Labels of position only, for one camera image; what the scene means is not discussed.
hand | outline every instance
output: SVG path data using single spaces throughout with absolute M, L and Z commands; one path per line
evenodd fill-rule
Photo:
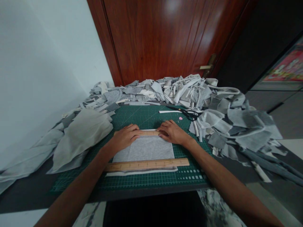
M 183 131 L 173 120 L 163 122 L 157 131 L 161 132 L 159 136 L 164 140 L 182 146 L 193 140 L 193 138 Z
M 140 131 L 137 125 L 130 124 L 116 132 L 102 149 L 110 152 L 112 158 L 116 153 L 130 146 L 142 133 L 143 131 Z

table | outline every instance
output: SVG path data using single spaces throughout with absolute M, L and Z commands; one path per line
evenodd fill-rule
M 248 161 L 246 157 L 239 153 L 238 157 L 240 161 Z M 244 167 L 241 163 L 228 158 L 215 158 L 244 184 L 261 182 L 260 177 L 257 175 L 253 168 Z M 303 172 L 303 160 L 301 160 L 292 152 L 289 152 L 285 157 L 279 156 L 279 158 L 282 161 L 290 164 L 298 171 Z M 4 193 L 2 193 L 0 195 L 0 213 L 49 208 L 50 205 L 58 197 L 58 195 L 50 195 L 48 193 L 59 175 L 46 175 L 45 173 L 51 167 L 52 159 L 50 158 L 35 173 L 31 174 L 27 178 L 17 180 L 15 184 L 13 184 Z M 269 173 L 266 170 L 264 171 L 266 172 L 266 174 L 268 174 L 269 178 L 273 181 L 273 183 L 285 182 L 284 180 L 281 180 L 280 176 L 273 173 Z M 88 203 L 97 201 L 111 201 L 126 198 L 135 198 L 149 195 L 168 194 L 175 192 L 193 191 L 209 187 L 211 187 L 211 185 L 202 184 L 122 191 L 94 190 L 88 200 Z

colorful picture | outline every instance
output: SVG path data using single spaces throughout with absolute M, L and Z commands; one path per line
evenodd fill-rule
M 275 65 L 263 81 L 303 81 L 302 39 Z

wooden ruler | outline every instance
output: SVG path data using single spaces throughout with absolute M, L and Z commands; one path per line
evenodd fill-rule
M 158 136 L 160 134 L 160 132 L 158 131 L 143 131 L 142 134 L 140 134 L 140 136 Z
M 109 163 L 105 167 L 106 172 L 131 171 L 145 169 L 162 169 L 174 166 L 189 166 L 187 158 L 181 159 L 160 159 L 148 161 L 132 161 L 132 162 L 114 162 Z

scissors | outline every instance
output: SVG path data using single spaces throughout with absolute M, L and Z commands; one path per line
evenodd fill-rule
M 182 112 L 187 117 L 187 119 L 190 120 L 190 121 L 197 120 L 198 117 L 202 114 L 202 113 L 198 113 L 198 112 L 193 111 L 193 110 L 184 110 L 184 109 L 175 108 L 175 107 L 171 107 L 171 106 L 166 106 L 166 107 Z

